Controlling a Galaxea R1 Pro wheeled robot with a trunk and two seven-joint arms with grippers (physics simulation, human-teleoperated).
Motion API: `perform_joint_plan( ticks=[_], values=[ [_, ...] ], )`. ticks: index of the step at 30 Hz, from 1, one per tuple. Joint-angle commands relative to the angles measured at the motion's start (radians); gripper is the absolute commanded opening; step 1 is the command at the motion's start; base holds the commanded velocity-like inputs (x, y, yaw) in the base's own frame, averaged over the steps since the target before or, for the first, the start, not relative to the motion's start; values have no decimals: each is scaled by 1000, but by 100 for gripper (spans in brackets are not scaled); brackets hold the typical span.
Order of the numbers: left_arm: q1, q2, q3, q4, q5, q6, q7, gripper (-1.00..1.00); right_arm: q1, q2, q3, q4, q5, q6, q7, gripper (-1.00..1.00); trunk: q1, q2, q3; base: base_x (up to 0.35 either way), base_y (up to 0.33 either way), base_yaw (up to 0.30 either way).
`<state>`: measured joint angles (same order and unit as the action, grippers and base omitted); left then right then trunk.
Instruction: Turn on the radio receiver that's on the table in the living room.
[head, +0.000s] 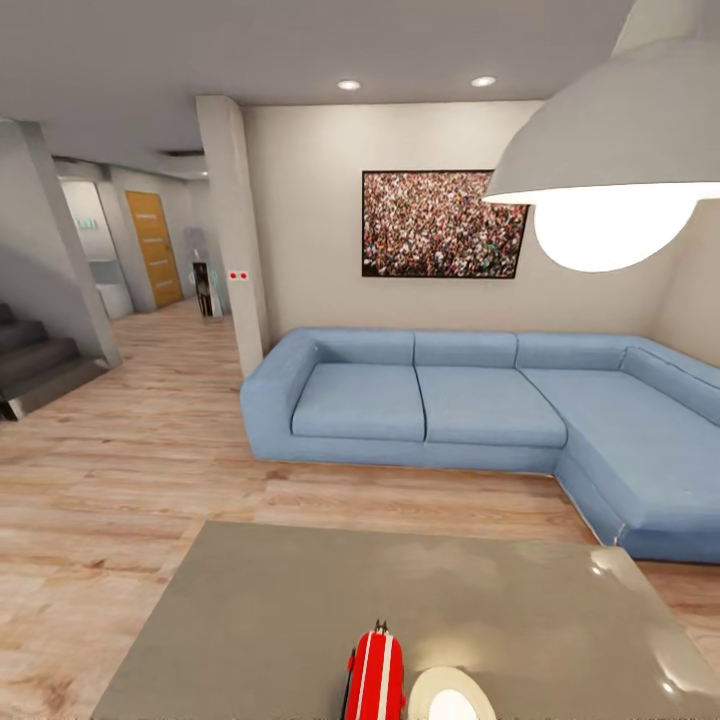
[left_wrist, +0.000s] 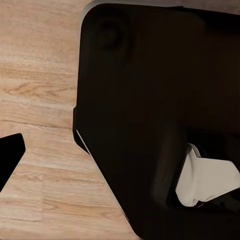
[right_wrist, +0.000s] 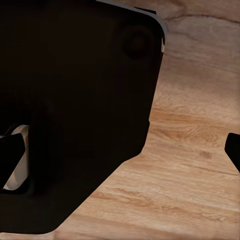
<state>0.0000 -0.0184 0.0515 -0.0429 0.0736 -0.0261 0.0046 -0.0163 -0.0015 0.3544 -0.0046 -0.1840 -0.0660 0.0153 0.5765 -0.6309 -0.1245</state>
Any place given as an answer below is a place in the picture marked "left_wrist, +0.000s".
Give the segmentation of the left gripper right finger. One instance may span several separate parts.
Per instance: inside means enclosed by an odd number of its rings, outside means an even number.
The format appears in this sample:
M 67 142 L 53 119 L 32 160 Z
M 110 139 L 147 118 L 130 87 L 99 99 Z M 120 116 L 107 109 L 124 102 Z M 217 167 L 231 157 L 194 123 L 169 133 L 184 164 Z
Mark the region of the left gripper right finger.
M 240 135 L 229 133 L 224 150 L 240 172 Z

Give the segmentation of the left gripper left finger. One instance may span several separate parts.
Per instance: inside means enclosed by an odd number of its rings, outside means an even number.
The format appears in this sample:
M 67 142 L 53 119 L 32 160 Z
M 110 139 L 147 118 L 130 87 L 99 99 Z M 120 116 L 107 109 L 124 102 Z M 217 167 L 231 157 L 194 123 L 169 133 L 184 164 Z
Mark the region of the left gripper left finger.
M 26 151 L 21 133 L 0 138 L 0 192 Z

